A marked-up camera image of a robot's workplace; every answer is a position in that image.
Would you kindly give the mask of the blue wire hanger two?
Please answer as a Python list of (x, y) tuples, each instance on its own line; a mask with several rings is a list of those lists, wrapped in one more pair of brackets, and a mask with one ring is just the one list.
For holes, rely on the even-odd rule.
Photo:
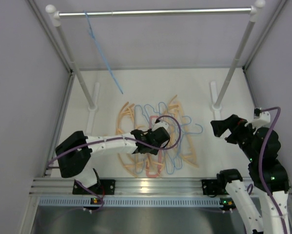
[(160, 102), (157, 105), (156, 109), (153, 106), (151, 106), (150, 104), (144, 105), (143, 109), (144, 109), (146, 118), (148, 120), (148, 123), (151, 126), (150, 127), (151, 129), (153, 128), (156, 119), (160, 119), (162, 121), (165, 121), (165, 122), (167, 122), (169, 124), (169, 128), (168, 128), (167, 132), (169, 133), (170, 137), (172, 137), (172, 139), (175, 139), (176, 134), (171, 134), (170, 133), (170, 130), (173, 130), (173, 128), (170, 126), (172, 121), (165, 118), (165, 116), (172, 116), (171, 114), (168, 113), (167, 104), (165, 102)]

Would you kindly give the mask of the blue wire hanger one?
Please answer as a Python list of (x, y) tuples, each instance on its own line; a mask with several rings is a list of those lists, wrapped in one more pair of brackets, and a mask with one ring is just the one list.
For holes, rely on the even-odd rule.
[(107, 58), (105, 57), (105, 54), (104, 54), (104, 52), (103, 52), (103, 50), (102, 50), (102, 48), (101, 48), (96, 36), (95, 36), (94, 30), (93, 30), (92, 25), (90, 23), (89, 15), (85, 10), (83, 12), (85, 14), (85, 17), (86, 17), (86, 20), (87, 20), (87, 23), (88, 23), (88, 34), (91, 37), (91, 39), (93, 40), (94, 45), (96, 46), (96, 48), (98, 50), (98, 53), (100, 54), (100, 56), (101, 56), (101, 58), (102, 58), (102, 60), (104, 62), (104, 65), (106, 66), (107, 71), (109, 72), (111, 78), (113, 79), (113, 81), (116, 84), (117, 88), (119, 89), (120, 93), (124, 94), (123, 89), (122, 89), (118, 79), (115, 77), (115, 75), (114, 75), (114, 73), (113, 73), (113, 71), (112, 71), (112, 69), (110, 67), (110, 64), (109, 64)]

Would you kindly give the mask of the blue wire hanger three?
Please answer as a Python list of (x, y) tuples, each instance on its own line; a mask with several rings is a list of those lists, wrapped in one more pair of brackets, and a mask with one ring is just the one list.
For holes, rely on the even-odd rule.
[(181, 170), (185, 164), (198, 168), (197, 153), (193, 143), (193, 136), (203, 133), (203, 127), (198, 125), (198, 131), (190, 130), (192, 119), (184, 113), (182, 104), (179, 101), (172, 101), (169, 104), (160, 102), (158, 104), (160, 115), (169, 115), (174, 117), (178, 124), (173, 120), (166, 119), (171, 125), (168, 132), (171, 136), (171, 142), (168, 147), (175, 144), (175, 147), (163, 152), (166, 174), (172, 175)]

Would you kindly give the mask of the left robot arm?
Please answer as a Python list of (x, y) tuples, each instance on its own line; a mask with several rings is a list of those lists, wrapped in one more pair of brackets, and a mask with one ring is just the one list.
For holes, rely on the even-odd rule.
[(167, 126), (159, 123), (154, 129), (132, 130), (117, 136), (86, 136), (83, 131), (71, 134), (56, 149), (62, 178), (73, 178), (88, 194), (100, 189), (100, 179), (93, 166), (93, 158), (114, 154), (153, 154), (170, 141)]

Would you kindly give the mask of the blue wire hanger four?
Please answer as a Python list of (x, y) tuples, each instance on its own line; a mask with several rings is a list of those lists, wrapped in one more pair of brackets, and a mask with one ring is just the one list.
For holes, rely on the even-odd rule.
[(183, 125), (179, 123), (173, 116), (165, 116), (165, 118), (172, 121), (170, 126), (173, 128), (173, 130), (170, 130), (170, 133), (176, 134), (175, 139), (172, 139), (171, 136), (171, 142), (168, 144), (166, 148), (167, 150), (162, 151), (165, 163), (165, 173), (171, 176), (183, 168), (184, 160), (181, 156), (182, 141), (184, 136), (187, 136), (188, 133), (182, 129), (182, 127), (186, 126), (187, 124)]

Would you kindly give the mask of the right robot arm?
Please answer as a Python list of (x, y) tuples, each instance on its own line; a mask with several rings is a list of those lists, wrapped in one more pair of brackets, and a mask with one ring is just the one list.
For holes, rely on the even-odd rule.
[(249, 175), (257, 190), (260, 210), (252, 201), (237, 169), (222, 170), (216, 175), (217, 189), (230, 195), (248, 234), (290, 233), (287, 211), (289, 178), (277, 159), (281, 143), (273, 130), (276, 121), (277, 118), (271, 120), (268, 109), (259, 108), (255, 109), (252, 121), (237, 115), (211, 121), (214, 136), (221, 137), (230, 131), (225, 137), (226, 142), (238, 145), (250, 162)]

